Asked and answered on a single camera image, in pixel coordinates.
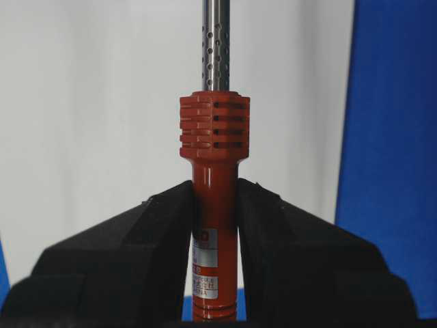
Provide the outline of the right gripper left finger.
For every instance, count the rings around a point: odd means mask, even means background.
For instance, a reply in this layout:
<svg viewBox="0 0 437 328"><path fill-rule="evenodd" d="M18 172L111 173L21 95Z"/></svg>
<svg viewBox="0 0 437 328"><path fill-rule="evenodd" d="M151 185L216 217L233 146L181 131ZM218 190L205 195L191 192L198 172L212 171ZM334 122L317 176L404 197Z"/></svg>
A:
<svg viewBox="0 0 437 328"><path fill-rule="evenodd" d="M158 327L180 320L193 218L183 182L44 250L2 327Z"/></svg>

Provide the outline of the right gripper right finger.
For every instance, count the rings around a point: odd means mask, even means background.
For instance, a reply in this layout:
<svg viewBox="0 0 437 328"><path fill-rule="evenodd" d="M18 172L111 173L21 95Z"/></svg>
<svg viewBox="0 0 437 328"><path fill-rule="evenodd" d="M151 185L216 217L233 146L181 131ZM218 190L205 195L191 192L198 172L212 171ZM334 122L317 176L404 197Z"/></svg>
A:
<svg viewBox="0 0 437 328"><path fill-rule="evenodd" d="M249 321L262 327L415 327L405 281L379 249L258 184L238 182Z"/></svg>

